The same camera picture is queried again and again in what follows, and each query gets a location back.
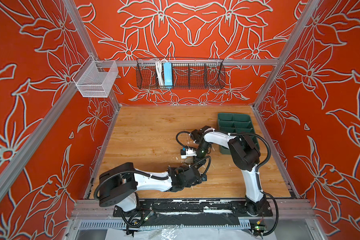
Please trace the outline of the clear acrylic wall bin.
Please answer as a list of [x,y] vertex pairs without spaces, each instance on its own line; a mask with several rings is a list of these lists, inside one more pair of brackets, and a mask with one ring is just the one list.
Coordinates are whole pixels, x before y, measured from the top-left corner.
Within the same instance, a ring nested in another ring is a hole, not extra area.
[[84,98],[107,98],[118,75],[116,61],[97,61],[89,55],[73,76],[73,82]]

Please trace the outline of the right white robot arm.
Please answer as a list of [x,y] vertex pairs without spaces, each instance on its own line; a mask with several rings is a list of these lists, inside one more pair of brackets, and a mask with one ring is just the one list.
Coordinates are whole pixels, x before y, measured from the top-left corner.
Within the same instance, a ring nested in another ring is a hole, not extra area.
[[[260,167],[265,165],[271,157],[271,148],[266,140],[255,133],[227,133],[210,126],[192,132],[181,131],[176,135],[176,139],[181,134],[188,134],[198,145],[197,148],[194,148],[177,140],[178,144],[182,146],[182,159],[193,158],[196,165],[198,165],[198,161],[204,160],[212,144],[229,149],[234,164],[243,174],[247,212],[251,216],[257,216],[267,202],[267,194],[263,191],[259,172]],[[253,138],[261,140],[267,148],[267,156],[262,162],[260,161],[260,150]]]

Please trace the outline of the green plastic divider tray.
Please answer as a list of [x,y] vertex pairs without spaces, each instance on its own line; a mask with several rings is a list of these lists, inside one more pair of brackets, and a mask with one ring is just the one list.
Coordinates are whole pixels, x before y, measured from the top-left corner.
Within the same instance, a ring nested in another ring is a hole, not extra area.
[[217,123],[218,130],[226,133],[256,133],[248,114],[218,113]]

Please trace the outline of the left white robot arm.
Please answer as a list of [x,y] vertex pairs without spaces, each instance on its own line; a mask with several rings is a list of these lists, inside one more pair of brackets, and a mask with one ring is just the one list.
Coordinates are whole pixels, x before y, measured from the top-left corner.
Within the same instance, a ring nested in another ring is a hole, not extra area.
[[102,208],[117,206],[124,212],[138,208],[137,191],[179,192],[201,184],[211,165],[211,157],[206,156],[186,167],[169,167],[161,173],[144,172],[131,162],[113,168],[99,177],[99,184],[93,196]]

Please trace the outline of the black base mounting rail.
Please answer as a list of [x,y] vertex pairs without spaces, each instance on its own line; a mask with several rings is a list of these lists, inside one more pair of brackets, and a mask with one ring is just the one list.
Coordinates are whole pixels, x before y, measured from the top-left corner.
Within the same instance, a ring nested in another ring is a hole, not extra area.
[[257,215],[251,215],[244,200],[180,200],[143,199],[143,227],[237,227],[250,228],[250,224],[274,216],[269,203]]

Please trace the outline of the light blue box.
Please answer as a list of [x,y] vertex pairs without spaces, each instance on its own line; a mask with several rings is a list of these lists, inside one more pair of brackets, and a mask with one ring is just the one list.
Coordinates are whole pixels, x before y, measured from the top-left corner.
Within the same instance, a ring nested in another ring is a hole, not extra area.
[[167,88],[173,87],[173,74],[172,74],[172,63],[164,62],[163,63],[164,70],[164,84]]

